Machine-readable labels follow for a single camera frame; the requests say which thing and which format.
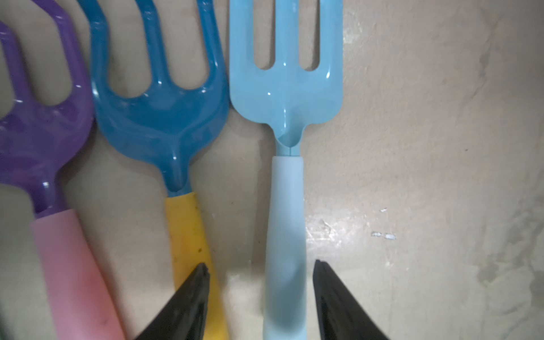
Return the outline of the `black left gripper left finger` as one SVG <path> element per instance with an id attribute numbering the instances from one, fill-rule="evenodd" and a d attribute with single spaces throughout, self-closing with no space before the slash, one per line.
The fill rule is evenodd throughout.
<path id="1" fill-rule="evenodd" d="M 205 333 L 211 275 L 199 263 L 157 317 L 137 337 L 139 340 L 202 340 Z"/>

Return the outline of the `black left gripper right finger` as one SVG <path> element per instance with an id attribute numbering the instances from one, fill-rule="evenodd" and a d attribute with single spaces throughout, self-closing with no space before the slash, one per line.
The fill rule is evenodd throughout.
<path id="1" fill-rule="evenodd" d="M 388 340 L 332 267 L 320 260 L 314 264 L 313 285 L 321 338 Z"/>

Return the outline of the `blue rake yellow handle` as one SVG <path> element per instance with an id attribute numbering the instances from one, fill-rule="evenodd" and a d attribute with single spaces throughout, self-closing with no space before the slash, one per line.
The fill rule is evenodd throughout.
<path id="1" fill-rule="evenodd" d="M 97 1 L 81 1 L 91 32 L 92 90 L 96 120 L 121 154 L 157 167 L 167 190 L 165 211 L 174 284 L 180 287 L 199 263 L 211 274 L 205 339 L 228 339 L 228 322 L 198 199 L 191 188 L 191 160 L 220 134 L 228 119 L 228 76 L 212 1 L 199 1 L 210 72 L 197 89 L 177 86 L 169 75 L 160 17 L 152 1 L 139 1 L 152 81 L 140 96 L 125 98 L 109 86 L 109 25 Z"/>

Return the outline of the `light blue fork rake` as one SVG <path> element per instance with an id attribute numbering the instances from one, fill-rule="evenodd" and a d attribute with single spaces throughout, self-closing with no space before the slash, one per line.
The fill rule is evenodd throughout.
<path id="1" fill-rule="evenodd" d="M 229 89 L 235 110 L 268 125 L 276 139 L 266 239 L 263 338 L 307 338 L 304 161 L 307 126 L 333 119 L 343 103 L 343 4 L 320 2 L 320 62 L 299 60 L 299 3 L 275 3 L 275 62 L 254 61 L 254 4 L 231 1 Z"/>

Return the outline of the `purple rake pink handle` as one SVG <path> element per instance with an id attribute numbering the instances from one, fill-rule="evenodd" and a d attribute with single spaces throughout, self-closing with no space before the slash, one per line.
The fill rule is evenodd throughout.
<path id="1" fill-rule="evenodd" d="M 85 145 L 94 101 L 75 27 L 55 1 L 38 6 L 55 21 L 69 72 L 69 96 L 54 106 L 33 95 L 17 39 L 1 26 L 15 103 L 1 120 L 1 182 L 23 189 L 35 214 L 31 231 L 56 335 L 59 339 L 123 339 L 125 334 L 103 274 L 76 211 L 69 208 L 58 173 Z"/>

